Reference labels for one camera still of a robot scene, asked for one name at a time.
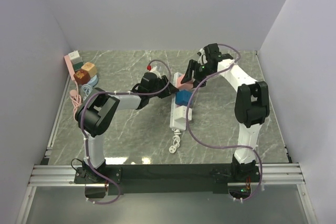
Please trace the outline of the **pink cube plug adapter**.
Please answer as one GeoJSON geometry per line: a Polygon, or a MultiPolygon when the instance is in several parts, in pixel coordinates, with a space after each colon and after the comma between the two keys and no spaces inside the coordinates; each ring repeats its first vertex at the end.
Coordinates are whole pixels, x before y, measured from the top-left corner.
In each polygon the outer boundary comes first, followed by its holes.
{"type": "Polygon", "coordinates": [[[185,74],[182,74],[180,75],[178,78],[177,78],[177,81],[176,81],[176,87],[179,89],[179,90],[187,90],[187,91],[190,91],[192,90],[194,87],[193,87],[193,81],[188,81],[188,82],[185,82],[185,83],[182,83],[182,80],[184,78],[185,74]]]}

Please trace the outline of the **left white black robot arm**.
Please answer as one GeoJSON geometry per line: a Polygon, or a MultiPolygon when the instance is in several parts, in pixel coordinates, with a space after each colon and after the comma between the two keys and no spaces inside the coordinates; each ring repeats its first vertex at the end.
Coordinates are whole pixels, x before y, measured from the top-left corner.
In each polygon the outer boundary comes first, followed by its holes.
{"type": "Polygon", "coordinates": [[[167,76],[158,77],[149,72],[127,92],[107,92],[98,87],[93,88],[75,114],[75,120],[84,136],[84,163],[89,166],[87,178],[93,183],[104,179],[105,170],[102,166],[106,160],[103,154],[103,135],[116,112],[140,110],[153,97],[162,99],[177,92],[179,89],[169,82],[167,76]]]}

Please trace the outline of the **white power strip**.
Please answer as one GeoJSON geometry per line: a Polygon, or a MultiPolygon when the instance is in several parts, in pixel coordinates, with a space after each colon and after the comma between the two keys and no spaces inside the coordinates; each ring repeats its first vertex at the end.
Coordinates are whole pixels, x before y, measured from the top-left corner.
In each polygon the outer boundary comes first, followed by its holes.
{"type": "Polygon", "coordinates": [[[173,85],[178,88],[178,92],[172,95],[170,128],[180,131],[186,130],[186,107],[192,95],[190,88],[192,83],[181,84],[184,75],[176,72],[173,76],[173,85]]]}

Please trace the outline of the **blue cube plug adapter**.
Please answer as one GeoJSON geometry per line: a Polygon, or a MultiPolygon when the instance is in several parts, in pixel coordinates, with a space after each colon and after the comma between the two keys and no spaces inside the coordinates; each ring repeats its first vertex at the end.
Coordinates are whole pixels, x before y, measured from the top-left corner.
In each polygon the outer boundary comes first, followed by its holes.
{"type": "Polygon", "coordinates": [[[187,106],[190,98],[191,98],[192,92],[188,90],[180,90],[176,93],[175,96],[175,104],[178,106],[187,106]]]}

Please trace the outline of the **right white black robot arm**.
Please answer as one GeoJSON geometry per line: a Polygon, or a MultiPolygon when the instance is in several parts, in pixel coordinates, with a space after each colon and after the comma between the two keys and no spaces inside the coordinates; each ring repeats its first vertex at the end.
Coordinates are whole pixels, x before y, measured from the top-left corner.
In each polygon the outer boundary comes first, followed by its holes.
{"type": "Polygon", "coordinates": [[[197,88],[215,73],[225,78],[236,91],[234,113],[239,123],[239,135],[230,175],[235,181],[241,182],[259,172],[254,151],[259,131],[270,113],[268,85],[250,77],[233,59],[224,59],[218,63],[208,60],[205,64],[190,60],[181,82],[194,79],[194,87],[197,88]]]}

